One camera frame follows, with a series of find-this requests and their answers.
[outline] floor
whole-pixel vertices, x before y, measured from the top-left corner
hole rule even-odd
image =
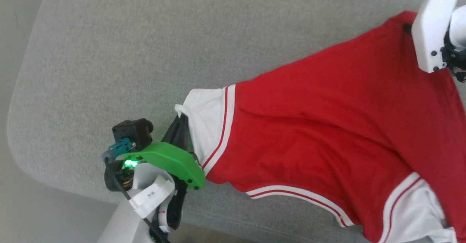
[[[169,240],[172,243],[253,243],[190,224],[181,224],[178,230],[170,235]]]

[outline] red stripe trim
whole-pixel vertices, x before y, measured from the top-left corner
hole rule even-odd
[[[385,238],[385,240],[383,241],[383,243],[386,243],[387,240],[388,240],[388,237],[390,236],[391,224],[393,223],[393,211],[394,211],[394,209],[395,209],[396,203],[398,203],[398,200],[401,198],[401,196],[403,196],[404,193],[406,193],[410,188],[412,188],[416,183],[418,183],[419,180],[421,180],[420,177],[419,177],[418,179],[416,179],[416,181],[413,182],[408,188],[406,188],[405,190],[403,190],[403,192],[401,192],[401,194],[396,198],[395,203],[393,203],[393,206],[391,206],[391,211],[390,211],[390,226],[389,226],[389,228],[388,228],[387,237]]]
[[[223,128],[222,128],[222,135],[220,136],[220,141],[218,142],[218,146],[215,148],[215,150],[212,152],[212,154],[209,156],[209,158],[205,161],[205,163],[202,165],[202,169],[205,168],[205,166],[209,163],[209,161],[212,159],[213,155],[217,150],[220,148],[220,145],[222,144],[223,141],[223,135],[225,134],[225,126],[226,126],[226,108],[228,107],[228,87],[225,88],[225,112],[223,115]]]
[[[319,200],[316,200],[316,199],[313,199],[312,197],[309,197],[309,196],[306,196],[306,195],[302,195],[300,193],[296,193],[296,192],[292,192],[292,191],[287,191],[287,190],[268,190],[268,191],[264,191],[264,192],[261,192],[261,193],[257,193],[255,195],[251,195],[250,197],[256,197],[256,196],[260,196],[260,195],[263,195],[263,194],[266,194],[266,193],[271,193],[271,192],[282,192],[282,193],[288,193],[288,194],[293,194],[293,195],[298,195],[298,196],[301,196],[301,197],[305,197],[309,200],[312,200],[316,203],[319,203],[320,205],[323,205],[327,208],[330,208],[331,210],[333,210],[333,212],[335,212],[338,217],[340,218],[341,220],[341,223],[343,224],[343,226],[347,227],[348,225],[345,224],[345,221],[343,220],[343,217],[340,215],[340,213],[338,213],[338,211],[336,211],[333,207],[331,206],[328,206],[327,204],[323,203],[323,202],[320,202]]]

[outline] white plastic bracket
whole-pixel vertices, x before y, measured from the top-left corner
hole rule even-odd
[[[147,218],[175,190],[175,184],[157,176],[154,183],[139,192],[128,202],[141,218]]]
[[[412,25],[411,34],[419,68],[432,73],[444,68],[441,49],[458,0],[426,0]],[[458,30],[455,22],[454,31]]]

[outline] gray fabric surface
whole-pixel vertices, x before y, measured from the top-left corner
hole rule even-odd
[[[99,162],[113,125],[146,117],[158,140],[190,89],[250,79],[421,2],[43,0],[10,107],[13,156],[40,182],[117,203]],[[365,241],[309,203],[229,185],[190,192],[185,220],[258,242]]]

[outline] red shorts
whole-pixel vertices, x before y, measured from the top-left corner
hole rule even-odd
[[[414,16],[250,81],[192,90],[175,109],[208,180],[306,200],[343,227],[363,225],[371,242],[466,238],[465,113],[447,69],[418,68],[403,31]]]

